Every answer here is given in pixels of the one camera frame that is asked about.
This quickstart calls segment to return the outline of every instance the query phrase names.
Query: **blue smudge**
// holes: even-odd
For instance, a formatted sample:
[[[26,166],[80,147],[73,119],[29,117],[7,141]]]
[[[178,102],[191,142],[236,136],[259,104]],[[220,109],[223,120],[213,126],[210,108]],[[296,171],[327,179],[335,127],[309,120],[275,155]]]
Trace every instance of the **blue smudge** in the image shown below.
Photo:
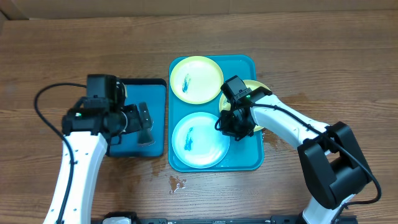
[[[193,141],[192,141],[192,138],[191,138],[191,136],[190,136],[190,134],[191,134],[192,131],[193,131],[193,128],[190,128],[189,131],[188,131],[188,134],[187,134],[187,138],[186,138],[186,140],[185,140],[184,149],[185,149],[185,150],[188,150],[188,151],[191,151],[191,149],[192,149],[192,143],[193,143]]]
[[[182,84],[182,92],[186,93],[188,90],[189,83],[191,82],[191,79],[189,78],[189,73],[185,76],[184,78],[184,83]]]

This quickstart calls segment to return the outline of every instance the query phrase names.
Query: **wooden table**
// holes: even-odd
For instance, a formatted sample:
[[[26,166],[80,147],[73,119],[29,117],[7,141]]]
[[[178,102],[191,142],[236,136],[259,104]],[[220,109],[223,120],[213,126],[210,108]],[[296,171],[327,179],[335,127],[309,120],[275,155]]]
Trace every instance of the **wooden table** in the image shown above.
[[[85,83],[89,73],[164,78],[182,55],[246,54],[257,79],[319,121],[349,124],[379,179],[382,200],[352,206],[360,223],[398,219],[398,11],[309,12],[7,21],[0,35],[0,223],[41,223],[49,209],[61,140],[33,110],[37,91]],[[40,108],[60,127],[84,90],[59,87]],[[192,173],[158,159],[104,158],[92,216],[133,210],[140,217],[266,217],[301,212],[310,194],[297,153],[264,135],[253,172]],[[170,177],[186,187],[170,194]],[[369,184],[357,197],[376,195]]]

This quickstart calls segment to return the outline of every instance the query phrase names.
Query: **wooden surface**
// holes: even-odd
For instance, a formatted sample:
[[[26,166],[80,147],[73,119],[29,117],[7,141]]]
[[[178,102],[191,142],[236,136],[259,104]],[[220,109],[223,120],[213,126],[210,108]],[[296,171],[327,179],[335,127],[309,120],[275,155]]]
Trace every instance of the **wooden surface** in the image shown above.
[[[228,16],[6,21],[0,35],[0,223],[41,223],[60,167],[61,141],[37,117],[33,97],[89,73],[164,78],[182,55],[246,54],[257,79],[319,121],[349,124],[379,179],[379,203],[352,206],[360,223],[398,219],[398,12],[311,12]],[[60,127],[84,91],[47,92],[40,108]],[[174,171],[158,159],[104,158],[93,217],[220,218],[298,214],[310,194],[297,153],[266,131],[253,172]],[[186,179],[170,194],[170,176]],[[369,184],[355,199],[376,194]]]

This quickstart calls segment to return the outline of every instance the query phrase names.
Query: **pale yellow plate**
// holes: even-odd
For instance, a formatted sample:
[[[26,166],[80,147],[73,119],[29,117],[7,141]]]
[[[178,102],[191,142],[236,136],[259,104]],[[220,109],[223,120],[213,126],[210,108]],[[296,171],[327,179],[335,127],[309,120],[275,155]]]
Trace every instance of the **pale yellow plate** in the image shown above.
[[[183,59],[172,70],[170,86],[182,101],[202,104],[216,98],[224,83],[220,66],[212,59],[192,56]]]
[[[262,84],[261,82],[257,82],[255,80],[243,80],[244,84],[250,88],[252,91],[255,90],[256,88],[259,88],[260,86],[266,88],[269,90],[269,88]],[[218,110],[221,112],[222,110],[230,110],[231,109],[231,105],[230,103],[228,103],[226,101],[226,97],[224,94],[221,95],[220,98],[220,102],[218,103]],[[254,127],[254,131],[259,131],[263,129],[263,127],[256,125],[256,127]]]

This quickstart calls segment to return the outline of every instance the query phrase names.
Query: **cable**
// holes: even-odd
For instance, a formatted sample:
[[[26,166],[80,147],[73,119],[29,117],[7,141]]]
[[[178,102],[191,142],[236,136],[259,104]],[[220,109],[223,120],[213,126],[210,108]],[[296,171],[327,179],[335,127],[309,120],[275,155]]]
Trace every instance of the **cable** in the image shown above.
[[[63,200],[62,200],[62,204],[61,204],[61,209],[60,209],[60,213],[58,215],[58,219],[55,222],[56,224],[61,224],[62,222],[62,217],[63,217],[63,213],[65,211],[65,207],[67,205],[67,201],[68,201],[68,196],[69,196],[69,192],[70,192],[70,187],[72,186],[72,178],[73,178],[73,167],[75,165],[75,159],[73,157],[73,150],[72,147],[70,146],[68,140],[63,136],[63,134],[57,130],[54,125],[52,125],[50,123],[50,121],[48,121],[46,118],[44,118],[43,114],[40,112],[39,107],[37,106],[37,102],[39,101],[39,96],[45,92],[48,89],[51,89],[53,87],[56,86],[77,86],[77,87],[83,87],[83,88],[87,88],[86,85],[82,85],[82,84],[76,84],[76,83],[56,83],[53,85],[49,85],[44,87],[43,89],[41,89],[35,96],[35,100],[34,100],[34,108],[35,111],[37,113],[37,115],[41,118],[41,120],[48,126],[50,127],[55,134],[57,134],[57,136],[59,136],[59,138],[62,139],[62,141],[65,143],[65,145],[67,145],[68,151],[69,151],[69,156],[70,156],[70,171],[69,171],[69,178],[68,178],[68,184],[67,184],[67,189],[65,191],[65,195],[63,196]]]
[[[335,223],[336,219],[341,215],[341,213],[343,212],[344,208],[348,208],[348,206],[350,206],[350,205],[366,205],[366,204],[375,203],[375,202],[380,200],[380,198],[381,198],[381,186],[380,186],[379,182],[377,181],[377,179],[375,178],[375,176],[365,166],[363,166],[362,163],[360,163],[353,155],[351,155],[348,151],[346,151],[342,146],[337,144],[334,140],[330,139],[328,136],[326,136],[322,132],[318,131],[317,129],[312,127],[310,124],[307,124],[305,121],[301,120],[300,118],[298,118],[296,115],[294,115],[290,111],[288,111],[286,109],[283,109],[281,107],[278,107],[276,105],[265,105],[265,104],[253,103],[251,105],[240,106],[240,107],[235,108],[234,110],[230,110],[229,114],[232,114],[236,110],[240,110],[240,109],[243,109],[243,108],[251,108],[253,106],[272,108],[274,110],[279,110],[279,111],[284,112],[285,114],[289,115],[290,117],[292,117],[293,119],[298,121],[300,124],[305,126],[307,129],[313,131],[314,133],[319,134],[324,139],[326,139],[328,142],[332,143],[332,145],[337,147],[340,152],[342,152],[345,156],[349,157],[351,160],[353,160],[355,163],[357,163],[360,166],[360,168],[362,168],[362,170],[366,173],[366,175],[368,175],[368,177],[373,181],[374,185],[376,186],[376,190],[377,190],[376,197],[374,199],[371,199],[371,200],[346,202],[346,203],[342,204],[341,207],[339,208],[337,214],[332,219],[331,223]],[[221,117],[219,117],[217,119],[217,121],[216,121],[216,124],[215,124],[216,130],[221,130],[223,128],[221,126],[220,126],[220,128],[218,127],[218,124],[220,123],[220,121],[221,121]]]

